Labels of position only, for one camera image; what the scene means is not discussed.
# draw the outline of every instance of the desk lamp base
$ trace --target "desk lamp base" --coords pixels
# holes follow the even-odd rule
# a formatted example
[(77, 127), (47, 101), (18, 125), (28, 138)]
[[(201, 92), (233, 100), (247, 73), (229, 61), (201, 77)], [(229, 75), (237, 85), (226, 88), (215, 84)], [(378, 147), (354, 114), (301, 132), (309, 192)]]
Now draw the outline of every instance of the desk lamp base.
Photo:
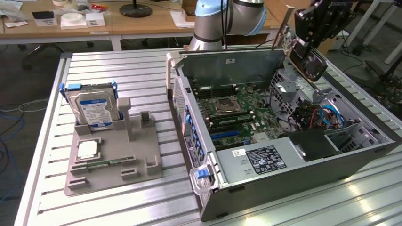
[(137, 4), (134, 7), (134, 4), (129, 4), (121, 7), (121, 13), (129, 17), (146, 17), (151, 15), (153, 9), (146, 5)]

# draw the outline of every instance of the aluminum slotted table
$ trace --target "aluminum slotted table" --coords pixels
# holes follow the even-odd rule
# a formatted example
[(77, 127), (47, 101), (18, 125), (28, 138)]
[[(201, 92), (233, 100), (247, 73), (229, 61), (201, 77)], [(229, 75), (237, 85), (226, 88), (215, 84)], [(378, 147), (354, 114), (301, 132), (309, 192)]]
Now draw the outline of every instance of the aluminum slotted table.
[[(337, 183), (219, 220), (199, 221), (197, 199), (166, 97), (166, 53), (178, 50), (181, 49), (63, 55), (15, 225), (401, 225), (401, 147)], [(330, 62), (329, 73), (402, 135), (402, 122)], [(119, 84), (119, 96), (131, 98), (130, 113), (150, 110), (157, 118), (165, 176), (67, 197), (63, 188), (75, 117), (59, 94), (59, 83), (99, 84), (113, 80)], [(328, 86), (324, 80), (316, 84), (320, 88)]]

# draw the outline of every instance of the gray plastic stand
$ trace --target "gray plastic stand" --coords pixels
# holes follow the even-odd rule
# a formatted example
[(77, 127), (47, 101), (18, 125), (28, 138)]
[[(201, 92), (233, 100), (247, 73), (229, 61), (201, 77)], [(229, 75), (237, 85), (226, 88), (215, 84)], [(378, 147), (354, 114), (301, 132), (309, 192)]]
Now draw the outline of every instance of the gray plastic stand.
[[(89, 125), (77, 125), (64, 186), (67, 196), (133, 184), (162, 177), (161, 151), (155, 118), (150, 112), (130, 117), (129, 98), (118, 99), (125, 120), (114, 129), (91, 132)], [(93, 157), (78, 157), (79, 144), (97, 141)]]

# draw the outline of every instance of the green circuit board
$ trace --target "green circuit board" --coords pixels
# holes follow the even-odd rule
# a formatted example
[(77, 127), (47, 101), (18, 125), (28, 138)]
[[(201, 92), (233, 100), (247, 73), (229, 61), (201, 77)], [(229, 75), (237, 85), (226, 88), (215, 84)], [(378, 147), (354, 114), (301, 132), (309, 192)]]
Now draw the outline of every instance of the green circuit board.
[[(277, 116), (270, 107), (266, 106), (269, 97), (265, 93), (265, 90), (257, 88), (251, 89), (250, 86), (245, 85), (239, 87), (237, 95), (230, 96), (229, 98), (237, 101), (237, 104), (241, 108), (239, 111), (254, 111), (253, 115), (255, 118), (251, 122), (235, 124), (235, 130), (239, 131), (239, 135), (218, 139), (217, 143), (219, 144), (215, 145), (215, 147), (226, 146), (239, 142), (255, 143), (253, 138), (254, 135), (259, 133), (266, 133), (269, 139), (277, 139), (278, 136), (285, 132), (285, 129), (278, 123), (276, 119)], [(219, 112), (217, 109), (217, 98), (214, 97), (210, 99), (198, 100), (198, 104), (205, 118), (211, 116), (230, 115)]]

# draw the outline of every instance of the gray floor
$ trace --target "gray floor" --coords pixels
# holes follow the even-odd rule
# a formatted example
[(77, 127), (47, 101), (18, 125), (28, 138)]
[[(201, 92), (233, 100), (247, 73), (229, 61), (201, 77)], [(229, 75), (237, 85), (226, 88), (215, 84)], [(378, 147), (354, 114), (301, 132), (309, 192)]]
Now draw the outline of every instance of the gray floor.
[[(358, 20), (348, 27), (352, 31)], [(369, 21), (365, 25), (360, 37), (366, 33), (368, 28), (373, 25), (374, 21)], [(149, 47), (142, 45), (142, 40), (125, 41), (126, 49), (143, 49), (143, 48), (167, 48), (167, 39), (153, 39), (149, 41)], [(181, 38), (181, 44), (187, 44), (190, 39)], [(384, 27), (381, 33), (372, 42), (372, 53), (364, 52), (360, 59), (374, 60), (380, 63), (384, 69), (388, 69), (389, 65), (384, 64), (390, 52), (394, 50), (400, 42), (402, 41), (402, 34), (394, 30)], [(35, 49), (36, 45), (27, 45), (28, 50), (20, 51), (16, 45), (10, 45), (7, 51), (0, 54), (0, 105), (12, 103), (24, 103), (36, 99), (47, 98), (50, 95), (54, 76), (58, 67), (59, 53), (48, 49), (46, 50), (32, 61), (34, 69), (31, 71), (24, 71), (20, 67), (20, 60), (30, 52)], [(89, 48), (86, 42), (77, 43), (62, 43), (60, 46), (68, 52), (90, 52), (90, 51), (111, 51), (113, 46), (109, 41), (97, 41), (95, 47)], [(356, 65), (357, 60), (344, 56), (340, 52), (332, 51), (328, 54), (329, 59), (340, 67), (341, 70)], [(356, 67), (349, 70), (349, 73), (368, 78), (368, 72), (364, 70), (365, 66)], [(398, 68), (400, 75), (402, 73), (402, 65)], [(34, 107), (42, 107), (46, 103), (39, 103)], [(10, 115), (19, 116), (20, 112), (15, 112)], [(16, 163), (19, 166), (19, 172), (22, 174), (22, 184), (28, 175), (31, 158), (34, 155), (34, 150), (36, 146), (36, 139), (39, 136), (39, 131), (43, 123), (44, 111), (38, 113), (27, 113), (24, 115), (26, 127), (18, 134), (18, 136), (7, 141), (8, 149), (14, 153)], [(8, 126), (14, 124), (12, 120), (0, 117), (0, 131), (4, 131)], [(16, 184), (16, 174), (12, 165), (10, 165), (4, 174), (0, 175), (0, 198), (11, 191)], [(20, 203), (19, 196), (22, 195), (23, 186), (20, 186), (16, 192), (12, 194), (12, 199), (6, 200), (0, 203), (0, 225), (10, 226), (14, 224), (15, 215)]]

